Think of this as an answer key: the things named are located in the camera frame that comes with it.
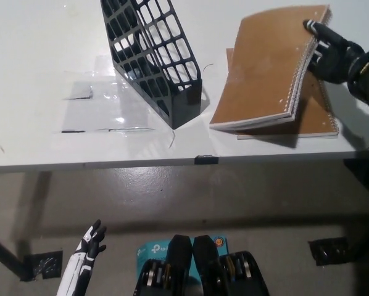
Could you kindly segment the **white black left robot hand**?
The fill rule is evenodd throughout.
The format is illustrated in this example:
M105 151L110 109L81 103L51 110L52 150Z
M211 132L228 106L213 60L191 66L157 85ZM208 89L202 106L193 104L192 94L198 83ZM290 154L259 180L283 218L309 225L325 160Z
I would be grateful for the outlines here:
M86 294L97 256L105 251L106 245L102 245L107 228L101 224L101 220L88 228L75 252L69 258L68 264L62 276L57 296L71 296Z

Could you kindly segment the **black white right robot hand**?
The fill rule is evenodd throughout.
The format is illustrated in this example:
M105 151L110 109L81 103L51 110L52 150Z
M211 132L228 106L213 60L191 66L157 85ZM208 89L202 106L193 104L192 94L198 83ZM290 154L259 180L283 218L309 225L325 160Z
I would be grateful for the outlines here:
M352 64L365 53L363 48L320 22L307 19L303 26L318 42L308 70L319 80L332 84L347 82Z

